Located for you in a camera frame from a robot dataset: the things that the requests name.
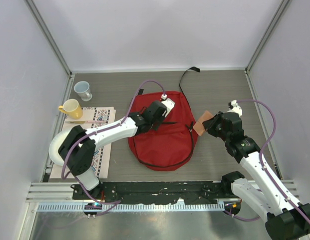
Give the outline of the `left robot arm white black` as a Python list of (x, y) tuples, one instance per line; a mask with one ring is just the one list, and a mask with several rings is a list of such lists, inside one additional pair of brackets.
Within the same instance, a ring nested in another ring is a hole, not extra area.
[(90, 129), (76, 125), (63, 130), (50, 143), (50, 159), (63, 167), (62, 178), (67, 177), (65, 169), (69, 169), (84, 194), (89, 199), (96, 200), (103, 186), (91, 167), (94, 153), (115, 141), (158, 129), (174, 106), (174, 101), (169, 98), (156, 100), (141, 113), (130, 113), (107, 125)]

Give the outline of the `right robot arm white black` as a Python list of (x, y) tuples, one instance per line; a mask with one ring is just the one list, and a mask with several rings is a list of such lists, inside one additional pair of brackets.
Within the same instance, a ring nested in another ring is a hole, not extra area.
[(268, 166), (257, 143), (244, 134), (239, 114), (206, 111), (200, 123), (208, 134), (224, 141), (227, 152), (258, 186), (235, 171), (222, 177), (221, 193), (243, 199), (264, 221), (273, 240), (296, 240), (310, 234), (310, 204), (302, 204)]

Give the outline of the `red backpack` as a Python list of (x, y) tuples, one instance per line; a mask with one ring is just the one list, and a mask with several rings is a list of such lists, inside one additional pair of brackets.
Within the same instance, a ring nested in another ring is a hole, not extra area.
[(154, 171), (174, 171), (188, 163), (198, 139), (194, 130), (196, 120), (183, 90), (167, 94), (175, 107), (158, 130), (128, 138), (128, 146), (136, 159)]

